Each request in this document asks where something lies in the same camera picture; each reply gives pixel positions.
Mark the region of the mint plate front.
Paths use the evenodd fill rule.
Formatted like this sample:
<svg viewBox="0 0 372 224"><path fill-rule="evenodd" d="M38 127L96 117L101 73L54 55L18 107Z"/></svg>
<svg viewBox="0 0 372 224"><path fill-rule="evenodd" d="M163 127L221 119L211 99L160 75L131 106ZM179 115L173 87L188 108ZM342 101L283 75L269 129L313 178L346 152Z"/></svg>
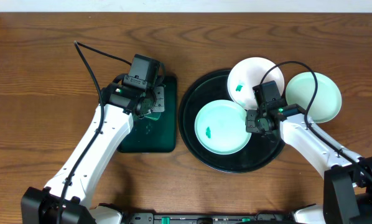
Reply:
<svg viewBox="0 0 372 224"><path fill-rule="evenodd" d="M234 154L251 139L246 131L246 110L230 100L203 106L195 118L194 130L200 144L218 155Z"/></svg>

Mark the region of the mint plate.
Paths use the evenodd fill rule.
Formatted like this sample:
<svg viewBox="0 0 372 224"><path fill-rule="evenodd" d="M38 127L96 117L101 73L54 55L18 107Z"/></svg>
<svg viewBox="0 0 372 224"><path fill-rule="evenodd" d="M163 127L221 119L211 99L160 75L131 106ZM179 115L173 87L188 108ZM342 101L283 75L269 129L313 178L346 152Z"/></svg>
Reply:
<svg viewBox="0 0 372 224"><path fill-rule="evenodd" d="M312 106L308 112L316 123L332 120L342 107L342 95L329 77L315 72L318 88ZM286 87L288 105L298 104L307 109L314 94L315 82L310 72L303 72L293 77Z"/></svg>
<svg viewBox="0 0 372 224"><path fill-rule="evenodd" d="M246 110L230 100L203 106L195 118L194 130L200 144L218 155L234 154L251 139L246 131Z"/></svg>

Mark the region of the green sponge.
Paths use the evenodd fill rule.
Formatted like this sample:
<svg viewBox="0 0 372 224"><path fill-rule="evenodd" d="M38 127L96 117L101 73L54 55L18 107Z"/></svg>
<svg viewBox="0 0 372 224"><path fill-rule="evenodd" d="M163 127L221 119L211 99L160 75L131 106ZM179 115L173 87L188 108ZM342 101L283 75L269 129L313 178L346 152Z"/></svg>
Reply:
<svg viewBox="0 0 372 224"><path fill-rule="evenodd" d="M151 119L153 121L157 121L160 118L160 115L161 115L160 112L151 112L145 115L145 118Z"/></svg>

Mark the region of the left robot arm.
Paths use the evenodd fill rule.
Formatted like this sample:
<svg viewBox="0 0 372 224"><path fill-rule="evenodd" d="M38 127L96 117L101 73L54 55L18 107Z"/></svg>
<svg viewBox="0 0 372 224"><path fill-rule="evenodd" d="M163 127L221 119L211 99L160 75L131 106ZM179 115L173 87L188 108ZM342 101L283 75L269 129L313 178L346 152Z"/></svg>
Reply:
<svg viewBox="0 0 372 224"><path fill-rule="evenodd" d="M165 110L165 86L110 83L86 133L62 168L42 190L29 187L21 199L23 223L121 223L110 204L92 208L96 186L135 120Z"/></svg>

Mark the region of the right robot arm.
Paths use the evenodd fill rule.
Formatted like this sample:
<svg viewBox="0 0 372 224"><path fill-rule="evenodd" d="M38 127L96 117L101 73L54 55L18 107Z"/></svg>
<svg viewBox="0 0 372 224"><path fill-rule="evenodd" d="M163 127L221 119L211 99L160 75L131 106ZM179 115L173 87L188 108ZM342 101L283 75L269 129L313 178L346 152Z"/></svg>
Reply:
<svg viewBox="0 0 372 224"><path fill-rule="evenodd" d="M246 130L292 146L322 176L323 204L292 212L295 223L372 223L372 157L345 148L283 100L248 110Z"/></svg>

